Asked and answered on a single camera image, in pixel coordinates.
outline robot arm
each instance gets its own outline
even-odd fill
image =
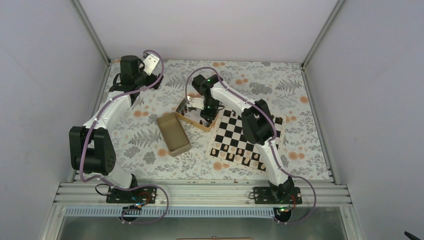
[[[193,78],[192,86],[204,99],[189,97],[188,106],[202,109],[200,116],[206,121],[210,122],[215,119],[218,114],[220,102],[241,116],[243,135],[251,144],[255,144],[255,147],[259,150],[266,165],[273,195],[278,199],[286,197],[286,193],[289,193],[294,187],[294,182],[290,176],[280,171],[276,164],[273,152],[277,153],[277,146],[275,140],[272,140],[272,126],[266,120],[265,116],[261,115],[253,106],[248,104],[248,102],[254,103],[272,119],[267,103],[263,99],[254,101],[244,97],[229,86],[224,87],[219,82],[217,75],[213,75],[207,79],[202,75],[198,75]]]
[[[120,61],[121,73],[118,73],[113,80],[113,86],[109,89],[108,100],[114,97],[138,90],[143,86],[154,83],[157,76],[152,71],[159,63],[159,58],[153,54],[147,55],[144,60],[137,56],[123,56]],[[158,89],[160,80],[154,89]],[[94,147],[88,147],[84,161],[84,173],[98,173],[116,186],[129,189],[137,186],[137,179],[126,172],[121,166],[116,164],[116,153],[110,133],[114,129],[121,115],[133,104],[139,93],[124,95],[116,98],[104,110],[102,117],[97,119],[100,109],[106,104],[103,103],[94,116],[84,123],[83,126],[74,126],[69,131],[69,147],[71,155],[71,165],[75,170],[79,170],[83,145],[87,133],[94,121],[97,121],[89,141],[94,142]]]

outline white bracket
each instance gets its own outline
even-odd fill
[[[149,54],[144,60],[144,71],[147,73],[147,75],[150,76],[152,74],[153,70],[156,68],[156,66],[159,63],[159,58],[153,54]]]
[[[203,101],[204,101],[203,98],[187,96],[187,99],[188,99],[187,107],[197,108],[201,110],[205,108],[205,105],[203,104]]]

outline white wall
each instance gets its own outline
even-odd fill
[[[301,63],[337,0],[81,0],[110,58]]]
[[[424,1],[347,0],[307,76],[369,240],[424,239]]]
[[[37,239],[105,63],[67,0],[3,1],[0,22],[0,239]]]

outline chessboard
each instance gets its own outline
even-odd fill
[[[272,118],[277,136],[275,144],[281,155],[280,145],[284,139],[286,121],[282,117]],[[206,157],[231,166],[242,167],[252,172],[264,174],[266,166],[258,149],[243,135],[242,118],[228,107],[219,111],[219,117],[212,131]]]

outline table surface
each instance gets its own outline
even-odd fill
[[[329,174],[298,63],[250,61],[165,60],[164,79],[158,90],[140,93],[111,133],[116,159],[141,179],[266,180],[266,174],[229,166],[206,157],[211,132],[181,122],[191,150],[171,157],[156,119],[175,110],[184,98],[188,75],[200,67],[213,67],[223,80],[243,95],[267,101],[271,113],[286,119],[280,160],[285,169],[309,180],[328,180]],[[113,78],[120,72],[112,61],[102,102]],[[160,72],[160,65],[153,73]],[[205,77],[211,70],[199,71]],[[188,93],[196,94],[189,86]]]

